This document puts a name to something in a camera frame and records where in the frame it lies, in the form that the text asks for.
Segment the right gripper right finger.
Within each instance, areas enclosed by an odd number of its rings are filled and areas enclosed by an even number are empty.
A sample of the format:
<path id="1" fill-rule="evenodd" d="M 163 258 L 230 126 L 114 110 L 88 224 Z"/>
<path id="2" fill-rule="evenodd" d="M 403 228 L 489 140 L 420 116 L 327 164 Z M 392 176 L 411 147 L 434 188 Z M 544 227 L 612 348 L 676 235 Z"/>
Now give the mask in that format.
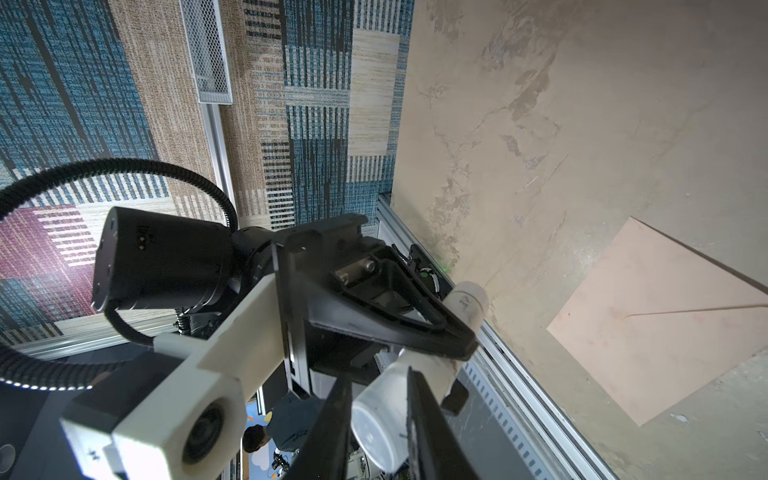
<path id="1" fill-rule="evenodd" d="M 412 479 L 478 479 L 424 377 L 407 374 L 408 463 Z"/>

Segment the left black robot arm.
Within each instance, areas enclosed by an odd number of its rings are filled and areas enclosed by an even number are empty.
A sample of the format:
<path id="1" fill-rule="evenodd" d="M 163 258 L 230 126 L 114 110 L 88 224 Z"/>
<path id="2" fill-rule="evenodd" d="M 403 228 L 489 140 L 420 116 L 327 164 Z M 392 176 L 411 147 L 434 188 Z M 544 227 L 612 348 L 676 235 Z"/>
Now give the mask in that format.
<path id="1" fill-rule="evenodd" d="M 362 232 L 360 214 L 272 232 L 112 209 L 96 253 L 93 305 L 177 308 L 200 315 L 208 339 L 258 282 L 274 277 L 289 387 L 302 396 L 321 373 L 367 385 L 375 354 L 402 347 L 466 360 L 477 340 L 384 241 Z"/>

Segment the white glue stick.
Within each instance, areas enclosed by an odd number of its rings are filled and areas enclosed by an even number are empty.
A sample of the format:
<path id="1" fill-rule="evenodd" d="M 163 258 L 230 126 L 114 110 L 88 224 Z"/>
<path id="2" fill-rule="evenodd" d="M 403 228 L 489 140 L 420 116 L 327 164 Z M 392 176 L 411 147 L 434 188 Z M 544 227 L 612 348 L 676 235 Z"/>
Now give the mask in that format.
<path id="1" fill-rule="evenodd" d="M 476 479 L 442 403 L 462 360 L 404 349 L 351 407 L 351 430 L 385 473 L 408 466 L 413 479 Z"/>

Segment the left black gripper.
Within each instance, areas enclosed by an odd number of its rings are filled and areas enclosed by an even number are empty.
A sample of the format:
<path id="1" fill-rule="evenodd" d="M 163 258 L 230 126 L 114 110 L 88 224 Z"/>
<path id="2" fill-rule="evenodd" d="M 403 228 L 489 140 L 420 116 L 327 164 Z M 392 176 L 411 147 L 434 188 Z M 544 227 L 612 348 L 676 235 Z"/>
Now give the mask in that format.
<path id="1" fill-rule="evenodd" d="M 385 346 L 467 360 L 472 329 L 432 294 L 398 251 L 366 237 L 361 214 L 278 231 L 272 240 L 288 387 L 319 396 L 317 373 L 368 385 Z"/>

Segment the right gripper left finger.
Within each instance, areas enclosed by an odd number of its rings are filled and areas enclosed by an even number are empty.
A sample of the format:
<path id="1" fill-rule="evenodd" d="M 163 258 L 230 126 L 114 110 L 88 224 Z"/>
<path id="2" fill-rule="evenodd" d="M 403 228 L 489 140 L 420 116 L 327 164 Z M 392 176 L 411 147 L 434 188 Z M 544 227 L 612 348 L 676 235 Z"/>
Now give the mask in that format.
<path id="1" fill-rule="evenodd" d="M 336 379 L 303 448 L 298 452 L 286 480 L 347 478 L 351 452 L 352 382 Z"/>

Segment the pale pink envelope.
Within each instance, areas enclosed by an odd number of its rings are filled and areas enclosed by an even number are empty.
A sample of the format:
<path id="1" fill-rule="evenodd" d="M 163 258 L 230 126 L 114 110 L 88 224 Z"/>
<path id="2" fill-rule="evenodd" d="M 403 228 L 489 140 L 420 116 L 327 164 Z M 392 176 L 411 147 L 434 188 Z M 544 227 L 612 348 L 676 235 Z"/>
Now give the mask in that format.
<path id="1" fill-rule="evenodd" d="M 767 294 L 629 219 L 547 328 L 643 426 L 767 345 Z"/>

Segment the aluminium mounting rail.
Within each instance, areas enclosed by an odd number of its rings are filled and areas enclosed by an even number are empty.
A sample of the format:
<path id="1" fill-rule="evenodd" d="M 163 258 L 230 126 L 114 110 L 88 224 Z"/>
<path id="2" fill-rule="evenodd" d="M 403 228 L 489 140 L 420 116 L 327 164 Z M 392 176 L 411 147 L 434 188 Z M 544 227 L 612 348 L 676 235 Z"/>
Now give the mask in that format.
<path id="1" fill-rule="evenodd" d="M 459 380 L 468 404 L 448 419 L 483 479 L 614 479 L 616 475 L 573 426 L 488 322 Z"/>

